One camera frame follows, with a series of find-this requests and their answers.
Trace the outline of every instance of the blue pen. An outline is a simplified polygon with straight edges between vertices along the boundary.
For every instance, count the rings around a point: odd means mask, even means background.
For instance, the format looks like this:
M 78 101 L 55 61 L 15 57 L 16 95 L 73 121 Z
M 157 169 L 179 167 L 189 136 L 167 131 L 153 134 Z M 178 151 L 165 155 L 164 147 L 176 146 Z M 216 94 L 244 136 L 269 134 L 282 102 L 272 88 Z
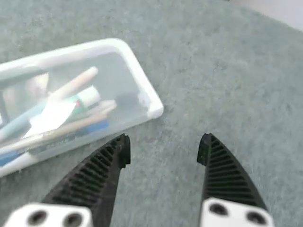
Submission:
M 89 126 L 83 128 L 83 129 L 80 129 L 73 133 L 67 134 L 63 137 L 39 144 L 38 147 L 27 148 L 26 150 L 10 151 L 6 154 L 0 155 L 0 166 L 4 166 L 7 163 L 10 163 L 11 161 L 13 161 L 16 158 L 23 155 L 25 152 L 30 152 L 33 155 L 38 155 L 39 153 L 41 153 L 43 151 L 47 151 L 50 148 L 54 148 L 56 146 L 63 145 L 65 143 L 71 142 L 79 137 L 89 135 L 93 132 L 96 132 L 96 131 L 99 131 L 102 129 L 106 129 L 108 126 L 109 126 L 108 121 L 97 122 L 95 124 L 92 124 L 92 125 L 89 125 Z

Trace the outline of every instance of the screw hole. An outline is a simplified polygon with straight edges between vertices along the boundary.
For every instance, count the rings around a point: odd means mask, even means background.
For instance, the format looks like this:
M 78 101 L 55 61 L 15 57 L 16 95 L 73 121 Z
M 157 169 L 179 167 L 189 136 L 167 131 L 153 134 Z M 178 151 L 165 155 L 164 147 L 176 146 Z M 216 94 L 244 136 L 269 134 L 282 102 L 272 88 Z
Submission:
M 256 212 L 249 212 L 247 214 L 247 219 L 251 222 L 254 222 L 254 223 L 257 223 L 260 225 L 266 225 L 265 218 L 261 214 L 256 213 Z
M 46 212 L 43 210 L 39 210 L 34 212 L 31 216 L 29 216 L 27 222 L 30 226 L 38 226 L 42 224 L 46 219 Z
M 215 203 L 210 206 L 209 210 L 218 215 L 227 215 L 227 209 L 219 203 Z
M 64 220 L 64 227 L 78 227 L 81 225 L 82 216 L 77 213 L 68 215 Z

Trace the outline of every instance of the clear plastic container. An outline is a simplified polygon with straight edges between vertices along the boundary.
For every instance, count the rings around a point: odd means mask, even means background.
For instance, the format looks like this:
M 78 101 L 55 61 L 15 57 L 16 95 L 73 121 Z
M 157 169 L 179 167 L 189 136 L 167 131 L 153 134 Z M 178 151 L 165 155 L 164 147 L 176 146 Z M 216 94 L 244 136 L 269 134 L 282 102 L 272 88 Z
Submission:
M 119 39 L 1 64 L 0 88 L 0 177 L 163 113 Z

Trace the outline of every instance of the white wall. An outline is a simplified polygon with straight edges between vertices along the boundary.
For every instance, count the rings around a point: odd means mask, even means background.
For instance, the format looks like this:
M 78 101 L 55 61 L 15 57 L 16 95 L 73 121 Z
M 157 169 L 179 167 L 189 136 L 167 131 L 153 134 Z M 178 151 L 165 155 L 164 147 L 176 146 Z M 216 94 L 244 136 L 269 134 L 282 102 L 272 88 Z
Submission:
M 303 0 L 230 0 L 303 31 Z

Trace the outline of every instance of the ridged rubber pad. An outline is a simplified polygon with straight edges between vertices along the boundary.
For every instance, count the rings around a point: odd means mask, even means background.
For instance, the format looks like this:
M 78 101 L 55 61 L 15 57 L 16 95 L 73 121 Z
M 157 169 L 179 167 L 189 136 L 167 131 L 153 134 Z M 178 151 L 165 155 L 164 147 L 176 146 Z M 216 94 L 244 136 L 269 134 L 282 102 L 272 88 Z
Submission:
M 80 162 L 42 202 L 87 207 L 94 226 L 108 227 L 120 170 L 126 164 L 130 164 L 130 140 L 122 134 Z
M 206 166 L 203 200 L 215 197 L 267 210 L 244 168 L 214 135 L 203 135 L 197 162 Z

